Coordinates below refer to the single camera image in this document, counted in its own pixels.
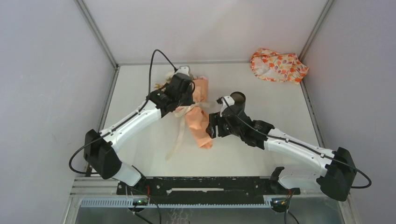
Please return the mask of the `cream ribbon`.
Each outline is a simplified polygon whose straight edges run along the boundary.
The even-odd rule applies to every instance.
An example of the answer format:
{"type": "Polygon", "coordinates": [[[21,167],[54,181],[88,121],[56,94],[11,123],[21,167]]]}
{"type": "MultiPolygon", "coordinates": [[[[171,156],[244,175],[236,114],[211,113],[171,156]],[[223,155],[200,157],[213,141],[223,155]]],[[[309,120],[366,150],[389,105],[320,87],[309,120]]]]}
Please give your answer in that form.
{"type": "Polygon", "coordinates": [[[190,106],[180,106],[173,112],[175,117],[180,118],[180,125],[176,143],[165,156],[166,161],[169,161],[181,146],[186,129],[190,130],[199,148],[212,148],[213,140],[205,131],[209,125],[209,115],[204,111],[210,107],[212,104],[209,102],[198,102],[190,106]]]}

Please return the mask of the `orange wrapping paper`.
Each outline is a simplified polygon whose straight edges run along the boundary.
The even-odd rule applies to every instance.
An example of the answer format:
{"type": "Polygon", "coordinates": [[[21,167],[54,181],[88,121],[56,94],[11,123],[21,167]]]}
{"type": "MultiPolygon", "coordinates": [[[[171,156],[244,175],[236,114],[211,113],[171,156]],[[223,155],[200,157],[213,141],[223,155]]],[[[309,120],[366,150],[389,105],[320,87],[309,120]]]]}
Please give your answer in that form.
{"type": "Polygon", "coordinates": [[[209,114],[204,111],[205,108],[211,107],[211,103],[207,101],[209,81],[207,78],[198,78],[193,82],[195,84],[195,91],[192,95],[194,104],[180,106],[174,112],[176,117],[181,118],[174,150],[180,147],[186,128],[190,130],[199,148],[210,149],[213,146],[213,140],[206,132],[209,114]]]}

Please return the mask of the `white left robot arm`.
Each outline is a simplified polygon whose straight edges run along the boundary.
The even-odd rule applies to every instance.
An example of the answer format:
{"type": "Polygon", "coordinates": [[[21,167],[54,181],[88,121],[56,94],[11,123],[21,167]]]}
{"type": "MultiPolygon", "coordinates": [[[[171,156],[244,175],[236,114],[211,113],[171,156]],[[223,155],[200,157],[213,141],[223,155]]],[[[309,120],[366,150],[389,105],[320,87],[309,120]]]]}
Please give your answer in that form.
{"type": "Polygon", "coordinates": [[[90,130],[85,135],[83,157],[103,179],[116,179],[127,184],[139,195],[145,191],[143,174],[134,166],[120,160],[123,145],[145,127],[174,112],[182,105],[192,105],[193,79],[181,72],[175,73],[163,88],[152,91],[135,111],[116,124],[99,132],[90,130]]]}

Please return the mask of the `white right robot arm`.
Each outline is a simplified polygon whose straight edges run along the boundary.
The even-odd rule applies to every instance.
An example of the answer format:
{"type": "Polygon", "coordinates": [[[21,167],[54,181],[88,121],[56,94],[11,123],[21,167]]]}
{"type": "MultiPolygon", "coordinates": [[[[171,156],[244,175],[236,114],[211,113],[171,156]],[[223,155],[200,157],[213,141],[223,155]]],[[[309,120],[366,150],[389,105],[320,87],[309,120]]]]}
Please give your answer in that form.
{"type": "Polygon", "coordinates": [[[282,194],[292,188],[318,188],[326,196],[345,201],[350,193],[357,170],[350,152],[342,147],[331,150],[316,147],[287,135],[272,124],[262,120],[251,120],[241,113],[233,114],[230,109],[209,114],[206,129],[211,138],[234,135],[251,147],[258,147],[286,155],[311,168],[310,173],[278,175],[270,181],[270,189],[282,194]]]}

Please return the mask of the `dark brown vase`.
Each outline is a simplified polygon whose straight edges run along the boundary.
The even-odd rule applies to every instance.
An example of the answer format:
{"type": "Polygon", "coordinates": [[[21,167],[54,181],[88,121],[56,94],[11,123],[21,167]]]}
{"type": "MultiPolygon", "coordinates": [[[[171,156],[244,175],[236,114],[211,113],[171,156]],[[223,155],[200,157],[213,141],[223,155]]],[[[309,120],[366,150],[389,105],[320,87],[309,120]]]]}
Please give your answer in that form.
{"type": "Polygon", "coordinates": [[[234,104],[231,105],[231,110],[234,112],[234,115],[238,115],[240,117],[245,117],[245,104],[246,104],[246,96],[240,91],[235,91],[231,93],[230,97],[234,100],[234,104]]]}

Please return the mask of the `pink white flower bouquet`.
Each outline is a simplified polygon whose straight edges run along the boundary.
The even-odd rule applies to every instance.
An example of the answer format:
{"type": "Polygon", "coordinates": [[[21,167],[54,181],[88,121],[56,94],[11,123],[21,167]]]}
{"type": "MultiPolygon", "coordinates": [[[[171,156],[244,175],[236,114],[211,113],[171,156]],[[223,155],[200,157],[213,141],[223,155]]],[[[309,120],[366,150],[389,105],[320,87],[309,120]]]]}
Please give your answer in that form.
{"type": "MultiPolygon", "coordinates": [[[[165,81],[156,83],[156,84],[154,85],[153,89],[160,89],[160,88],[162,88],[166,83],[169,83],[169,82],[170,82],[172,76],[173,76],[173,72],[171,72],[171,71],[168,72],[168,73],[166,74],[166,76],[165,76],[165,77],[166,77],[165,81]]],[[[191,77],[193,80],[197,80],[197,79],[205,79],[205,80],[207,80],[207,79],[208,79],[207,76],[203,76],[203,75],[197,75],[197,76],[195,76],[195,75],[193,75],[193,74],[190,74],[190,77],[191,77]]]]}

